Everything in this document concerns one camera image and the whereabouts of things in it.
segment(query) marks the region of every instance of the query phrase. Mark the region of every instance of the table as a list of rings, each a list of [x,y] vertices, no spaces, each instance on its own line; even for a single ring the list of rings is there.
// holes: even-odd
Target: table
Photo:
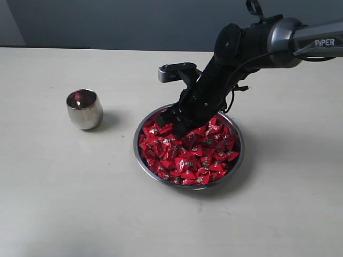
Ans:
[[[343,59],[241,83],[229,115],[247,149],[227,183],[178,191],[139,167],[138,124],[185,87],[158,67],[211,56],[0,48],[0,256],[341,256]],[[104,108],[95,131],[68,118],[80,88]]]

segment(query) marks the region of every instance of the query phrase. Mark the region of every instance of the stainless steel bowl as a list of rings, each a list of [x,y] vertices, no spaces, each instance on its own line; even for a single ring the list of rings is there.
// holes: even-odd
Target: stainless steel bowl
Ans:
[[[236,145],[238,146],[239,150],[240,150],[240,155],[238,157],[238,159],[235,160],[235,164],[233,165],[232,169],[230,170],[229,173],[227,173],[224,177],[215,180],[213,182],[210,182],[206,185],[190,185],[190,186],[183,186],[183,185],[177,185],[177,184],[173,184],[170,183],[162,178],[160,178],[159,176],[155,175],[149,168],[148,166],[145,164],[145,162],[141,159],[140,157],[140,150],[139,150],[139,136],[140,134],[143,133],[142,127],[143,125],[146,123],[146,121],[155,113],[172,106],[171,104],[163,106],[161,108],[158,108],[156,110],[154,110],[153,112],[151,112],[148,116],[146,116],[142,122],[139,124],[136,133],[135,133],[135,137],[133,139],[133,150],[135,152],[135,156],[136,159],[138,160],[139,165],[142,167],[142,169],[153,179],[157,180],[158,182],[161,182],[165,185],[168,186],[172,186],[174,188],[177,189],[183,189],[183,190],[200,190],[200,189],[205,189],[211,186],[215,186],[218,185],[222,182],[224,182],[225,180],[227,180],[229,177],[231,177],[234,173],[236,173],[236,171],[238,170],[238,168],[241,166],[242,162],[243,162],[243,158],[244,158],[244,151],[245,151],[245,146],[244,146],[244,140],[243,140],[243,135],[240,131],[240,129],[237,127],[237,125],[234,123],[234,121],[232,119],[230,119],[228,116],[226,116],[224,113],[219,112],[217,113],[216,117],[218,119],[219,122],[221,122],[224,126],[227,126],[229,128],[230,134],[231,136],[234,138]]]

